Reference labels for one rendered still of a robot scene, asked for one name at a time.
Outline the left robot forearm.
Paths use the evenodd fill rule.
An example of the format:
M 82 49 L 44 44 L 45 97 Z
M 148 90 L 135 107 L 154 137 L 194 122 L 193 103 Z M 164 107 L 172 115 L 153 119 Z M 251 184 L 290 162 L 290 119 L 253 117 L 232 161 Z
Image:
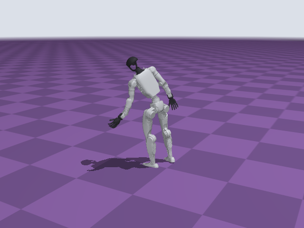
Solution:
M 122 112 L 122 115 L 120 116 L 122 119 L 124 119 L 128 115 L 128 112 L 131 107 L 132 107 L 132 100 L 129 98 L 126 100 L 125 108 Z

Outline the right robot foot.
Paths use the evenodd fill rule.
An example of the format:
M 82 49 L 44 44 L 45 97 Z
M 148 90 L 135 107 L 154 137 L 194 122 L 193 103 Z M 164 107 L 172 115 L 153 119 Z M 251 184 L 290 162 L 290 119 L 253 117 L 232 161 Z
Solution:
M 175 162 L 174 157 L 165 157 L 164 160 L 169 161 L 169 162 Z

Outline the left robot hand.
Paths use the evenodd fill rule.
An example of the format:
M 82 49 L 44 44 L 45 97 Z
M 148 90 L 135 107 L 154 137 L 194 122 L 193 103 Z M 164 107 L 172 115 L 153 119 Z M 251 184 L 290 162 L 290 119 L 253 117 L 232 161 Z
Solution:
M 120 121 L 123 120 L 123 119 L 120 117 L 121 115 L 122 115 L 122 113 L 120 113 L 120 114 L 118 115 L 117 118 L 111 119 L 111 120 L 110 120 L 110 121 L 113 120 L 113 122 L 109 123 L 109 126 L 110 126 L 111 128 L 115 128 L 115 127 L 120 123 Z M 110 125 L 110 124 L 111 124 L 111 125 Z

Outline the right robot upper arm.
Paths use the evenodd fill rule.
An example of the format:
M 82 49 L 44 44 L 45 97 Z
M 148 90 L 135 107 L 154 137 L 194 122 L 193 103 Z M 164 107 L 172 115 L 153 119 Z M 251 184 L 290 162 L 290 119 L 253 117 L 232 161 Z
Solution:
M 165 80 L 162 78 L 162 76 L 158 73 L 155 67 L 151 66 L 148 69 L 151 70 L 152 74 L 154 77 L 159 81 L 158 84 L 159 86 L 163 86 L 165 84 Z

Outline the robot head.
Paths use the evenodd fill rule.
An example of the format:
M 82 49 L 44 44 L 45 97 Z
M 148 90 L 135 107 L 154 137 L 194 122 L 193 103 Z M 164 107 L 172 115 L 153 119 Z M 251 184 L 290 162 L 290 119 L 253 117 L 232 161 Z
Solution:
M 136 57 L 130 57 L 127 62 L 126 62 L 126 65 L 131 69 L 131 65 L 136 65 L 136 69 L 131 69 L 132 71 L 135 71 L 136 72 L 136 75 L 140 74 L 141 72 L 144 71 L 144 69 L 140 69 L 138 66 L 137 66 L 137 61 L 138 59 Z

